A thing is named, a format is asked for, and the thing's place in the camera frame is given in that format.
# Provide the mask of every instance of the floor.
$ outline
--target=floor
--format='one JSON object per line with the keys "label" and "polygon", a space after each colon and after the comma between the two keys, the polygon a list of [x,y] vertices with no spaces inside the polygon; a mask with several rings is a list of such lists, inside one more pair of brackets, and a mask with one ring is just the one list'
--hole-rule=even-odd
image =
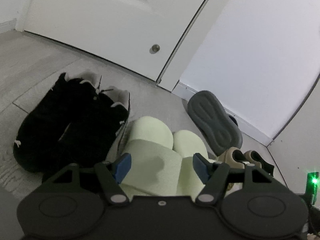
{"label": "floor", "polygon": [[[19,126],[62,72],[70,77],[93,72],[101,88],[114,85],[129,90],[129,121],[150,115],[162,120],[172,131],[200,131],[189,118],[181,98],[156,87],[150,80],[107,60],[29,33],[9,31],[0,35],[0,184],[22,199],[41,183],[41,174],[24,171],[12,155]],[[254,149],[275,165],[267,148],[243,134],[244,151]],[[284,183],[279,170],[275,178]]]}

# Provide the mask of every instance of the door frame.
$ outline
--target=door frame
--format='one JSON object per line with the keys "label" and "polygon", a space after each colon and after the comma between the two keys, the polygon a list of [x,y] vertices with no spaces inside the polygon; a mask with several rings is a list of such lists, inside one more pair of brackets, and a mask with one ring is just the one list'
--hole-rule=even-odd
{"label": "door frame", "polygon": [[[31,2],[32,0],[23,1],[23,6],[15,27],[17,31],[24,31],[24,25]],[[175,88],[180,76],[188,67],[193,55],[216,21],[217,15],[211,13],[216,6],[217,5],[214,2],[210,2],[210,0],[203,1],[169,56],[156,80],[156,85],[170,92]]]}

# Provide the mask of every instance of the wooden floor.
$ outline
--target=wooden floor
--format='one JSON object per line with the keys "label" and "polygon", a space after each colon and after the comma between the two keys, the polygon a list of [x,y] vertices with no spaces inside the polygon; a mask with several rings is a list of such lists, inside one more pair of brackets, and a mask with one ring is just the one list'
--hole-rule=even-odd
{"label": "wooden floor", "polygon": [[[55,41],[9,31],[0,35],[0,185],[19,199],[40,185],[41,174],[26,172],[16,163],[12,144],[23,119],[62,72],[70,77],[92,72],[98,78],[102,75],[102,89],[113,85],[129,90],[130,121],[150,115],[162,120],[172,131],[191,130],[203,139],[186,113],[181,98],[156,87],[153,82]],[[245,134],[243,136],[243,151],[257,150],[267,162],[274,164],[266,147]],[[275,178],[283,182],[277,169]]]}

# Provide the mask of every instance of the black electronic device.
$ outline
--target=black electronic device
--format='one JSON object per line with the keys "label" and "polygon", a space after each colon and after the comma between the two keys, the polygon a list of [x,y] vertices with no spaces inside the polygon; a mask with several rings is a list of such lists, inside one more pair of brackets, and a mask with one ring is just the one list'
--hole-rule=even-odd
{"label": "black electronic device", "polygon": [[[257,166],[233,169],[195,154],[194,169],[205,183],[195,202],[189,196],[130,202],[118,185],[130,165],[125,154],[114,164],[59,171],[18,206],[26,239],[307,239],[305,195]],[[224,197],[231,182],[243,188]]]}

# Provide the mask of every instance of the baseboard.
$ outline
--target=baseboard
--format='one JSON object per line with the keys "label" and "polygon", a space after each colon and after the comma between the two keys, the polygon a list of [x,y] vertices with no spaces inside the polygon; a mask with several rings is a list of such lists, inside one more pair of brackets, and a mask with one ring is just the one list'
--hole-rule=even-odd
{"label": "baseboard", "polygon": [[16,27],[17,19],[11,21],[0,23],[0,33],[5,33],[7,31],[14,30]]}
{"label": "baseboard", "polygon": [[[185,99],[187,101],[190,100],[190,98],[197,93],[196,90],[193,88],[178,82],[178,84],[173,89],[172,93],[182,99]],[[237,116],[235,113],[227,109],[225,106],[223,106],[227,114],[232,115],[235,117],[235,119],[238,122],[239,129],[241,132],[244,132],[246,135],[252,137],[256,141],[260,142],[261,144],[267,146],[272,141],[272,138],[261,132],[259,129],[248,123],[246,120],[242,119],[241,117]]]}

